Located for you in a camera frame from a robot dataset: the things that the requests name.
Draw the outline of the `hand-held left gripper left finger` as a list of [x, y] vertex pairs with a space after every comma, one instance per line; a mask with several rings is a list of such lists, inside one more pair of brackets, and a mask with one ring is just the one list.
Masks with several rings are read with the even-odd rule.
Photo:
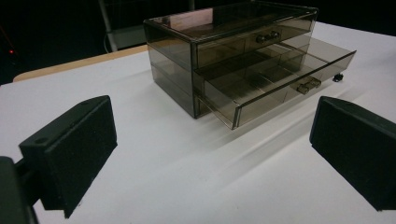
[[107, 95], [83, 101], [20, 143], [47, 210], [69, 218], [117, 146]]

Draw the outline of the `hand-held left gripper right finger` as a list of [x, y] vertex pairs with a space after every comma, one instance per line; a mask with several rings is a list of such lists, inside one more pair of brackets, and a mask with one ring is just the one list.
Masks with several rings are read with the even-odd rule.
[[396, 124], [345, 100], [318, 100], [309, 141], [375, 210], [396, 210]]

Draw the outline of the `white table cover sheet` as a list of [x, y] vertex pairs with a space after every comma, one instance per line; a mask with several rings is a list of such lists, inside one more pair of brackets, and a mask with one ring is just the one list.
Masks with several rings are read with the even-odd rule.
[[232, 130], [192, 118], [152, 80], [137, 53], [0, 86], [0, 156], [75, 104], [111, 98], [118, 145], [73, 215], [36, 208], [40, 224], [396, 224], [311, 147], [321, 96], [396, 122], [396, 37], [317, 23], [317, 39], [354, 51], [325, 82]]

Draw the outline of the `wide smoky transparent divided drawer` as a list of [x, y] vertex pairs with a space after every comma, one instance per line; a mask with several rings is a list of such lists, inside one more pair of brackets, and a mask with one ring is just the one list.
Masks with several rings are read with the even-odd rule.
[[197, 69], [197, 93], [226, 126], [236, 129], [337, 74], [355, 52], [313, 37], [287, 40]]

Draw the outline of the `metal stand with shelf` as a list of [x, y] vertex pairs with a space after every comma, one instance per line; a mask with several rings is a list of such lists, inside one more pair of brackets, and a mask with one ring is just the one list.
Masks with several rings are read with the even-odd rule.
[[126, 28], [113, 29], [106, 11], [105, 0], [98, 0], [98, 4], [101, 9], [104, 25], [106, 27], [105, 41], [108, 41], [109, 44], [109, 49], [105, 45], [107, 52], [115, 52], [121, 49], [127, 49], [146, 43], [146, 37], [142, 24]]

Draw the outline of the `smoky transparent drawer organizer box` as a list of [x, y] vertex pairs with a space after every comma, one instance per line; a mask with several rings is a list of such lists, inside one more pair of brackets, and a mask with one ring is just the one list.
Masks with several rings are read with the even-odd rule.
[[313, 31], [317, 16], [316, 7], [247, 0], [145, 20], [154, 81], [189, 115], [200, 118], [209, 108], [196, 90], [199, 45], [290, 21], [310, 21]]

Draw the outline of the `smoky transparent drawer round knobs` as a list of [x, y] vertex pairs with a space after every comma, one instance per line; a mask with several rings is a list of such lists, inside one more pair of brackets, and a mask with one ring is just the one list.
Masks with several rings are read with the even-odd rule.
[[290, 21], [210, 41], [198, 46], [197, 67], [218, 63], [294, 37], [310, 35], [311, 31], [310, 21]]

